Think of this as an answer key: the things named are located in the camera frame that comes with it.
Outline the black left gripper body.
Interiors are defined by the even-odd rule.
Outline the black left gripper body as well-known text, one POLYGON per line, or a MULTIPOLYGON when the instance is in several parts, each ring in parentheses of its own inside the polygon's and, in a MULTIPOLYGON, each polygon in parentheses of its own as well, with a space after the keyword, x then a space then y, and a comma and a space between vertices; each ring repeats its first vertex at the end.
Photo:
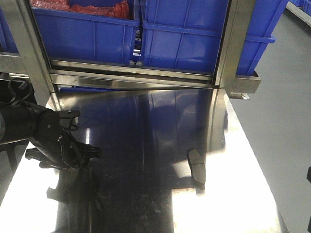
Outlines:
POLYGON ((29 140, 34 148, 26 150, 25 158, 40 161, 41 168, 80 169, 102 154, 100 148, 77 141, 71 131, 60 125, 58 114, 51 109, 38 114, 34 135, 29 140))

